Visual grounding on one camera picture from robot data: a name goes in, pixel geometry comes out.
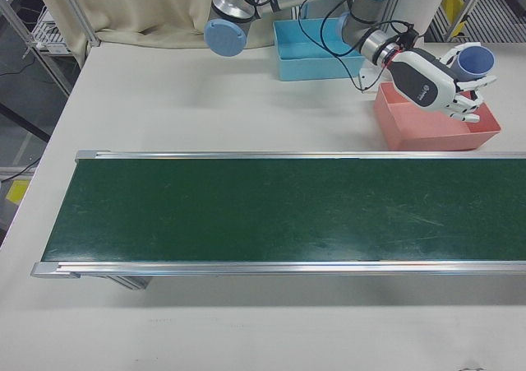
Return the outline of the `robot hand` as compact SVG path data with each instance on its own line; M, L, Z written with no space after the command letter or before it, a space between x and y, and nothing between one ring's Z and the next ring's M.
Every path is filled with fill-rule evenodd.
M418 108L441 112L461 122L477 123L480 117L476 111L484 102L479 90L495 82L496 76L484 74L462 81L453 66L460 54L480 46L478 42L456 45L441 58L414 48L394 54L385 67L396 91Z

